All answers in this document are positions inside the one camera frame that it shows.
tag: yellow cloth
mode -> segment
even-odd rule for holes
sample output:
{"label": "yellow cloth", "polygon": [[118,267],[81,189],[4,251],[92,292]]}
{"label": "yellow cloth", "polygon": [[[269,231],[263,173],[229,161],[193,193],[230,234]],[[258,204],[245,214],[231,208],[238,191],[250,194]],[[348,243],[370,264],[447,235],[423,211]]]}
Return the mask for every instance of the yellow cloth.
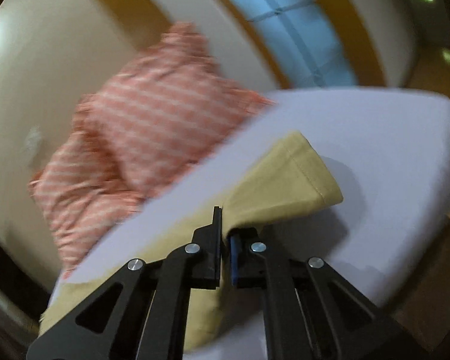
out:
{"label": "yellow cloth", "polygon": [[[209,225],[213,207],[222,207],[222,229],[226,235],[232,228],[257,227],[281,219],[309,215],[343,200],[342,193],[312,149],[298,131],[276,142],[234,188],[204,204],[164,232],[137,256],[146,262],[165,258],[173,249],[191,241],[193,231]],[[102,278],[87,283],[66,283],[55,302],[43,313],[40,334],[96,290],[117,267]],[[192,290],[188,308],[185,351],[210,342],[221,320],[221,297],[228,283],[216,291]]]}

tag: bed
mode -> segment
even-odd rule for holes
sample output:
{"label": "bed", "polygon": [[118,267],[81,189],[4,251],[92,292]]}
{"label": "bed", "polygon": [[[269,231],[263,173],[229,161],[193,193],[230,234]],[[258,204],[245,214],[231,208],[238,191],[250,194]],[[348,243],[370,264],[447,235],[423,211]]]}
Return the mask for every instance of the bed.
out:
{"label": "bed", "polygon": [[[401,287],[450,210],[450,100],[430,92],[374,88],[273,91],[277,105],[139,214],[116,226],[63,283],[125,263],[174,222],[240,176],[278,138],[300,130],[336,178],[343,203],[277,223],[291,255],[316,255],[382,306]],[[251,340],[261,351],[250,348]],[[187,356],[266,358],[260,316]]]}

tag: pillow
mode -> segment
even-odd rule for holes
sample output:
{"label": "pillow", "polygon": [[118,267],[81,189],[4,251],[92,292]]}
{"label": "pillow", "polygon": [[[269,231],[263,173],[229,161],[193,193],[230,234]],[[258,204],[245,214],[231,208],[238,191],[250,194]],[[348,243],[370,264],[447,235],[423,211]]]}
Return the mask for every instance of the pillow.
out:
{"label": "pillow", "polygon": [[120,178],[99,139],[83,130],[85,98],[68,141],[29,183],[67,277],[114,225],[139,210],[142,199]]}
{"label": "pillow", "polygon": [[177,23],[87,103],[85,128],[103,139],[143,199],[160,195],[272,104],[217,71],[206,38]]}

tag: wooden floor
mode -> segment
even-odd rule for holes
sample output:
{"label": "wooden floor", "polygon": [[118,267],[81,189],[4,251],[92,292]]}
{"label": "wooden floor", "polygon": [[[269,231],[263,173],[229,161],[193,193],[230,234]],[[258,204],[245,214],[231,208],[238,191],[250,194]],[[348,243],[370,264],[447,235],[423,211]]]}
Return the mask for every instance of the wooden floor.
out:
{"label": "wooden floor", "polygon": [[438,92],[450,98],[450,49],[423,47],[407,87]]}
{"label": "wooden floor", "polygon": [[428,248],[393,303],[393,317],[421,346],[433,351],[442,343],[439,351],[447,350],[443,339],[450,330],[450,223]]}

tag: white wall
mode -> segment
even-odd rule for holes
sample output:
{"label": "white wall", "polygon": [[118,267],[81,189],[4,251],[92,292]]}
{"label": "white wall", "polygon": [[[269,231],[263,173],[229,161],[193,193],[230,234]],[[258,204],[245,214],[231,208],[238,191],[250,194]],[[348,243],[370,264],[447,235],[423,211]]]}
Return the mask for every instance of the white wall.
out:
{"label": "white wall", "polygon": [[194,21],[210,41],[223,74],[249,89],[271,91],[279,85],[254,43],[218,0],[153,0],[172,20]]}
{"label": "white wall", "polygon": [[[0,242],[48,288],[60,261],[27,183],[67,139],[80,96],[98,90],[135,52],[96,0],[0,6]],[[23,147],[33,126],[44,143],[29,166]]]}
{"label": "white wall", "polygon": [[402,86],[416,57],[418,38],[402,0],[351,0],[382,64],[388,86]]}

